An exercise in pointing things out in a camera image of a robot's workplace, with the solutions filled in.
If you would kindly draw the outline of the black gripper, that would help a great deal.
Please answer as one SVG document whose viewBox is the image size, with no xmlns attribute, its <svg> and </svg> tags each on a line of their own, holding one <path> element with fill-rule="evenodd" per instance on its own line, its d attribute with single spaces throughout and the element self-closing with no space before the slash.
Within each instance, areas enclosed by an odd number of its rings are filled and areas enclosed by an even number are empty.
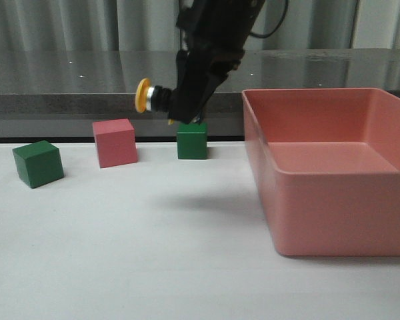
<svg viewBox="0 0 400 320">
<path fill-rule="evenodd" d="M 205 105 L 236 70 L 244 44 L 263 1 L 194 1 L 180 10 L 176 26 L 184 32 L 185 49 L 177 54 L 177 86 L 171 94 L 168 118 L 201 123 Z"/>
</svg>

